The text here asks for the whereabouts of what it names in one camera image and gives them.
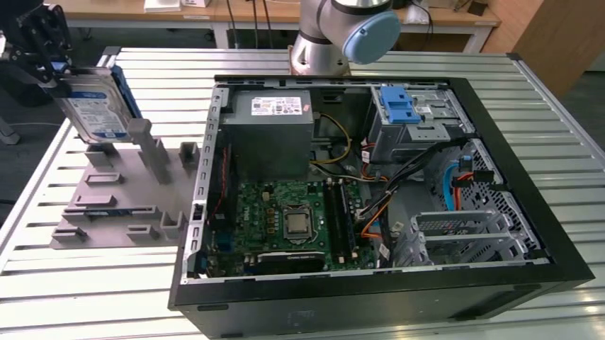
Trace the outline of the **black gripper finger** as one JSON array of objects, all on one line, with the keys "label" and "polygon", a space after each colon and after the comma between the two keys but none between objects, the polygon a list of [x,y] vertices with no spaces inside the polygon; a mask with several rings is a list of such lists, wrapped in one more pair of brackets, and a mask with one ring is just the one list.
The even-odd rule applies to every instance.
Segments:
[{"label": "black gripper finger", "polygon": [[47,85],[54,83],[54,74],[45,66],[31,61],[21,50],[2,53],[2,75],[23,84]]},{"label": "black gripper finger", "polygon": [[22,49],[46,67],[73,64],[70,53],[73,39],[65,16],[58,4],[33,3],[31,9],[18,17],[23,36]]}]

